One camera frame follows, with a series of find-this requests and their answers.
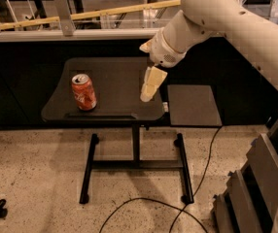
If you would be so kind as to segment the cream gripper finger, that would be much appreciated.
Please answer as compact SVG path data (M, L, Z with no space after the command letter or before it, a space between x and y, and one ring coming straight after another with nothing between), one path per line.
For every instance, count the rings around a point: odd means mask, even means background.
M148 67L145 72L140 99L143 102L151 101L166 77L167 73L165 71L158 69L156 66Z
M139 47L139 50L145 53L150 53L152 49L152 40L149 40Z

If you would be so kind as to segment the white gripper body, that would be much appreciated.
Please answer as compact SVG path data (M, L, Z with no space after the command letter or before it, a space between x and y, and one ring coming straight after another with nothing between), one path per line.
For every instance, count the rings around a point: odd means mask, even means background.
M172 68L186 53L186 40L180 30L162 27L151 40L150 59L156 65Z

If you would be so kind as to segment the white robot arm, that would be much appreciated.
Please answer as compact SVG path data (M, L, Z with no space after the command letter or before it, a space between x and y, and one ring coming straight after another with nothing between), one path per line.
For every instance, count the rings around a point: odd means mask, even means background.
M180 0L181 10L140 46L154 63L145 74L140 99L150 101L163 74L156 68L176 66L193 46L223 35L278 90L278 24L244 9L239 0Z

